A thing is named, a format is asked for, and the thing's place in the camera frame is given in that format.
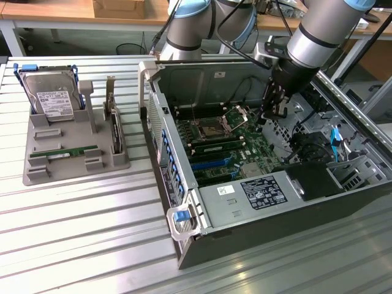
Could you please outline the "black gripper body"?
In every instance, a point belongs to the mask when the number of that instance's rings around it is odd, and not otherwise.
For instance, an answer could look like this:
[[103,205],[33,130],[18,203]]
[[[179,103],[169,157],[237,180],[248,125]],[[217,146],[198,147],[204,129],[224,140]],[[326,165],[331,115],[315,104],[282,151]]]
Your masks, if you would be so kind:
[[286,96],[292,96],[306,88],[319,70],[319,67],[301,66],[291,59],[278,59],[271,74],[273,86],[278,91],[284,90]]

